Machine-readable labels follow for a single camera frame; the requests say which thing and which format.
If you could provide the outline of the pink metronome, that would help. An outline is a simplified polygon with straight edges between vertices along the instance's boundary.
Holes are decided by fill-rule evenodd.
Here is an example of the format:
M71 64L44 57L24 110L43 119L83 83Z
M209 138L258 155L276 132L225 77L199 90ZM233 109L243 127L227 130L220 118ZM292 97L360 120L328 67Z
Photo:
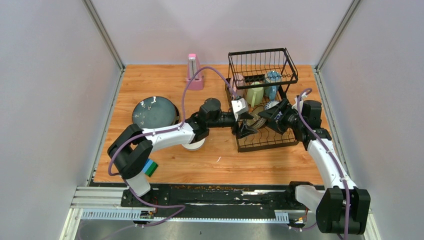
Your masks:
M187 77L186 83L188 85L188 90L192 91L201 91L204 89L204 75L200 71L201 68L200 61L195 53L190 53L188 55L187 61Z

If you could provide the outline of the green handled cream mug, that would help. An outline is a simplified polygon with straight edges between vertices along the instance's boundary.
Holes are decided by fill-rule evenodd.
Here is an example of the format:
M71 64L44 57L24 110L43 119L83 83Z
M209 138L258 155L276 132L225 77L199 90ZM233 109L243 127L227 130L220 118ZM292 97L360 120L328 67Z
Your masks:
M246 91L245 99L251 108L258 106L262 103L264 96L264 87L259 81L254 81L249 85L249 88Z

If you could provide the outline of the pink mug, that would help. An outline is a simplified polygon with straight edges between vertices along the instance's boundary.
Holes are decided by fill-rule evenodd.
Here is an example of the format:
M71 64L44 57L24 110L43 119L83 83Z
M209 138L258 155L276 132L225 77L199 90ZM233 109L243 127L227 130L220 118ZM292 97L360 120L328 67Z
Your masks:
M244 96L244 90L239 87L246 85L245 78L242 74L236 73L229 81L233 91L240 97Z

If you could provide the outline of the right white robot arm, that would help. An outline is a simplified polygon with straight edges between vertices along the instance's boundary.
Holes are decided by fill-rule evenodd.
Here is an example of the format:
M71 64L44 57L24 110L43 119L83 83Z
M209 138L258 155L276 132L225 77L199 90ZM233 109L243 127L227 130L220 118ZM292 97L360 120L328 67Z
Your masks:
M276 132L292 130L314 160L325 192L310 182L291 182L285 195L292 209L304 205L316 216L318 229L325 234L362 235L365 233L371 196L351 180L335 153L329 131L321 126L322 104L305 100L291 105L287 99L270 101L259 116Z

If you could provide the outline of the black gold patterned bowl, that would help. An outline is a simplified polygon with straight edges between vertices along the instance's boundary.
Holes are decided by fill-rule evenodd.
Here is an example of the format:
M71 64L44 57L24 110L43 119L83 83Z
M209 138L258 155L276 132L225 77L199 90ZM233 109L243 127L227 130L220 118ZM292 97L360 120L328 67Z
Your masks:
M259 116L259 113L264 111L265 107L263 105L256 106L252 112L250 113L253 116L253 119L248 119L246 121L246 124L253 128L253 129L260 129L264 126L264 124L267 122L267 120L261 116Z

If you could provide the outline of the black wire dish rack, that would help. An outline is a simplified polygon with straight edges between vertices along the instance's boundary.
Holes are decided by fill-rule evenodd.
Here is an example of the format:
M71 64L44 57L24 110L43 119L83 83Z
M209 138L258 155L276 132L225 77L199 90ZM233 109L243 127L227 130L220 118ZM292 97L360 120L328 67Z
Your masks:
M262 50L248 50L230 52L228 54L228 81L235 74L241 74L245 79L245 86L238 87L244 90L243 98L246 100L246 92L252 82L260 82L261 86L265 87L277 85L279 86L275 101L281 101L287 98L289 87L294 85L299 80L298 70L292 61L292 58L286 48L272 48ZM281 74L281 81L274 84L267 84L264 81L264 75L270 71L277 71ZM226 89L227 99L231 102L234 99L232 95L233 88L230 85ZM264 106L270 102L268 97L264 95L262 103L258 106ZM248 102L249 112L252 108ZM236 139L237 150L240 153L247 153L259 150L267 150L279 147L294 146L297 144L293 132L288 129L284 134L279 134L267 127L268 121L263 127L257 129L256 134L247 137Z

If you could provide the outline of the red patterned bowl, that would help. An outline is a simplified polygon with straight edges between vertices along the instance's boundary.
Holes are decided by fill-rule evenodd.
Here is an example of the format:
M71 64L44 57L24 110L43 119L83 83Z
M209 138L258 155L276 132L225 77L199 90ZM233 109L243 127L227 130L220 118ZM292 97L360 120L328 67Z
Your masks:
M271 108L273 108L273 107L277 106L279 103L280 103L280 102L279 102L279 101L276 101L276 100L269 101L269 102L265 105L264 109L267 111L267 110L269 110L269 109L271 109Z

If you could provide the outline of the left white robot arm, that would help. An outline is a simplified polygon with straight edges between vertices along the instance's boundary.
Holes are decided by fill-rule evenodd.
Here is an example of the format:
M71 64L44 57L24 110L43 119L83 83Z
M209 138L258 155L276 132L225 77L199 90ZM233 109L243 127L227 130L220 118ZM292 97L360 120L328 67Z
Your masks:
M228 112L221 110L218 99L208 98L197 112L179 124L153 129L129 125L108 148L109 164L116 167L117 174L132 190L135 202L146 207L152 203L153 193L143 168L151 153L199 143L209 135L211 128L231 128L238 139L256 134L257 129L246 124L252 118L242 97L231 102Z

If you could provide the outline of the blue mug yellow inside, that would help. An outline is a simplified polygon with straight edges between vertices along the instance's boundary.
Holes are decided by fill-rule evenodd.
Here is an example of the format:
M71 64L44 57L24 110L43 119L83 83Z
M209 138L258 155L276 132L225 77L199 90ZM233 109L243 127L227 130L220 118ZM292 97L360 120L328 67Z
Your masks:
M269 71L264 75L264 82L266 84L277 84L281 81L282 75L275 70ZM276 99L278 93L279 86L270 85L264 88L264 94L270 101L274 101Z

